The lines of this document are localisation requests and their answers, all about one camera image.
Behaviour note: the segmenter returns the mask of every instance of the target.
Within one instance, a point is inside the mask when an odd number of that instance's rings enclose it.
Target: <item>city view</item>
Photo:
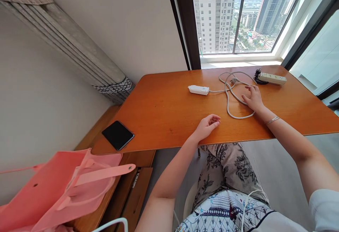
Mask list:
[[[295,0],[194,0],[201,54],[271,52]]]

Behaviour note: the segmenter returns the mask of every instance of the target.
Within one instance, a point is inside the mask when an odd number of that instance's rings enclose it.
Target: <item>gray curtain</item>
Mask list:
[[[0,6],[65,55],[77,74],[115,104],[133,90],[118,66],[52,0],[0,0]]]

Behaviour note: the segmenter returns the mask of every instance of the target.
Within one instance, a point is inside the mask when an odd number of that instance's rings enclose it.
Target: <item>hand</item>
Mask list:
[[[220,119],[221,118],[219,116],[214,114],[210,114],[209,116],[203,118],[196,130],[193,132],[192,137],[198,141],[207,138],[211,134],[212,130],[220,125]]]
[[[247,97],[244,94],[241,95],[241,97],[244,99],[244,101],[250,107],[250,109],[252,109],[254,112],[259,112],[260,110],[264,109],[265,106],[261,100],[259,87],[257,87],[256,85],[247,85],[245,86],[245,88],[248,89],[251,92],[251,94],[249,97]]]

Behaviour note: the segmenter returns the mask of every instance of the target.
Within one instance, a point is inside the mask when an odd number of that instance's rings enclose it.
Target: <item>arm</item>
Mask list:
[[[267,122],[276,117],[262,103],[259,87],[246,86],[246,88],[251,95],[249,97],[242,95],[242,98],[259,118]],[[295,161],[307,201],[318,189],[339,191],[338,174],[307,138],[282,119],[273,121],[267,127]]]
[[[200,140],[220,124],[220,117],[203,118],[156,182],[137,225],[140,231],[171,231],[175,198]]]

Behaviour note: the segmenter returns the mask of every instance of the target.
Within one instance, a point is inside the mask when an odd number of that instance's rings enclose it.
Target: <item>table top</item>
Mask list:
[[[244,71],[254,76],[259,66],[221,69],[192,70],[145,75],[107,125],[118,120],[135,134],[134,139],[120,152],[154,150],[180,147],[194,132],[200,120],[209,114],[221,117],[220,126],[200,144],[229,143],[274,138],[270,130],[256,116],[234,119],[226,111],[224,92],[207,96],[192,94],[189,85],[223,90],[224,83],[218,77],[223,72]],[[262,66],[262,72],[287,78],[285,85],[259,85],[263,103],[303,135],[339,132],[339,117],[304,87],[291,73],[280,65]],[[251,84],[242,73],[235,74]],[[243,84],[232,89],[241,99],[249,93]],[[237,117],[252,113],[231,94],[229,110]],[[101,135],[96,145],[105,153],[116,152]]]

